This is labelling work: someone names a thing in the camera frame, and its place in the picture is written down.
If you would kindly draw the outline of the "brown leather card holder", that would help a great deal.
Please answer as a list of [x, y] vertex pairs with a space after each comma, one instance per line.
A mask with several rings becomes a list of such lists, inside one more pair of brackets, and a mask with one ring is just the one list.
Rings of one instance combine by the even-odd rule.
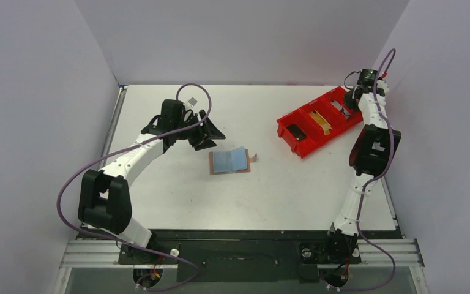
[[209, 153], [211, 175], [227, 175], [251, 172], [251, 164], [258, 159], [257, 153], [250, 156], [249, 150], [239, 147], [231, 151], [212, 151]]

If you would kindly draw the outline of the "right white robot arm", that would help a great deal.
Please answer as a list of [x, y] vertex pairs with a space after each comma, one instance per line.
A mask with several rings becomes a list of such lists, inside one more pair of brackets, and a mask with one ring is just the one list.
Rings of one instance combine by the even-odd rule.
[[321, 244], [322, 256], [334, 263], [358, 257], [357, 238], [367, 198], [390, 167], [401, 140], [386, 114], [387, 83], [377, 70], [359, 71], [357, 85], [344, 95], [344, 105], [362, 114], [363, 128], [349, 155], [355, 175], [343, 207], [333, 221], [329, 239]]

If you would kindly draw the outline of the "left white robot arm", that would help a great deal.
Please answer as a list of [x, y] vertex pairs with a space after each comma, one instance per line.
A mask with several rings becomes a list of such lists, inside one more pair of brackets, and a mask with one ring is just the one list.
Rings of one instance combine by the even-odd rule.
[[194, 150], [215, 147], [225, 135], [206, 116], [193, 111], [191, 100], [166, 99], [132, 144], [132, 149], [100, 170], [88, 170], [81, 180], [78, 218], [127, 243], [135, 244], [134, 255], [142, 263], [153, 262], [158, 246], [151, 242], [152, 232], [132, 216], [129, 188], [156, 158], [175, 142], [187, 141]]

